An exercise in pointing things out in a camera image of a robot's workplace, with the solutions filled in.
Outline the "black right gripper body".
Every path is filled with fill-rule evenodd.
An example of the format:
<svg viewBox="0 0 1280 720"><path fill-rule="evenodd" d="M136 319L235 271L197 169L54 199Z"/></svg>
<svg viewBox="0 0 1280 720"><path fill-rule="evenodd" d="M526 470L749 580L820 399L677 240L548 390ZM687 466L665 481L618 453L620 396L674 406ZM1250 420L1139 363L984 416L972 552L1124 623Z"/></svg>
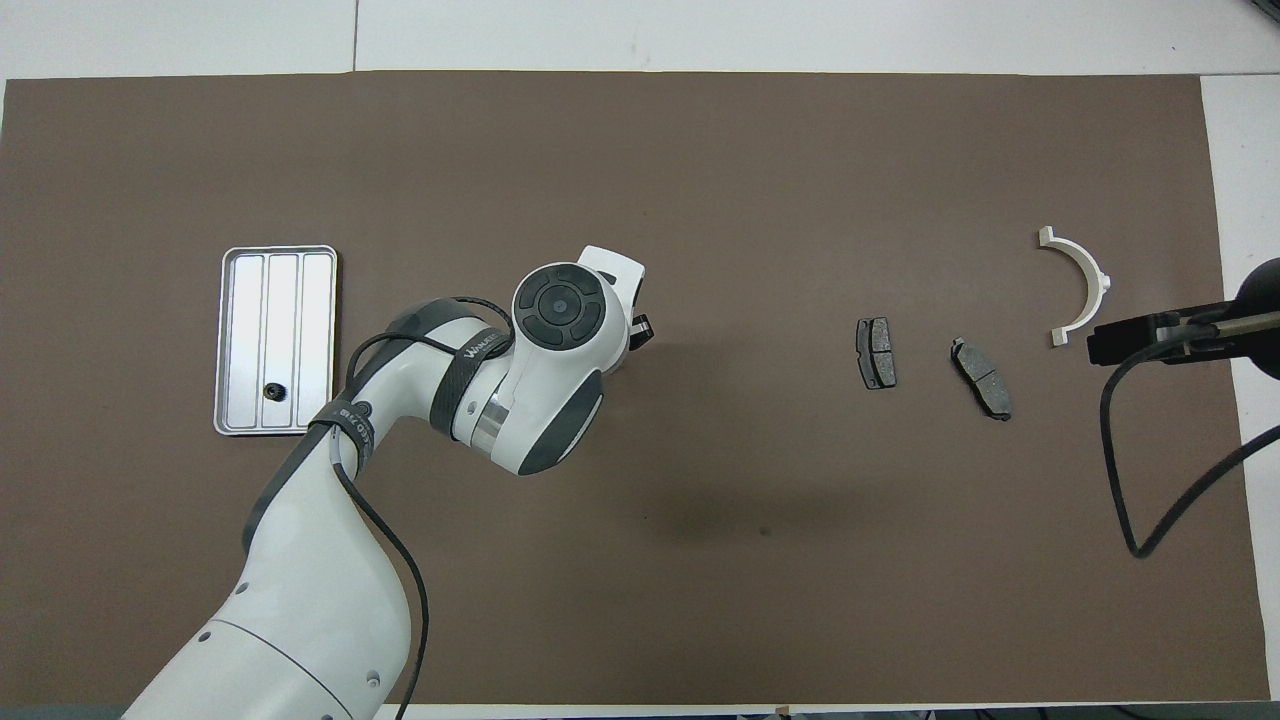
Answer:
<svg viewBox="0 0 1280 720"><path fill-rule="evenodd" d="M1158 315L1139 363L1208 363L1243 357L1279 378L1279 260L1260 264L1234 299Z"/></svg>

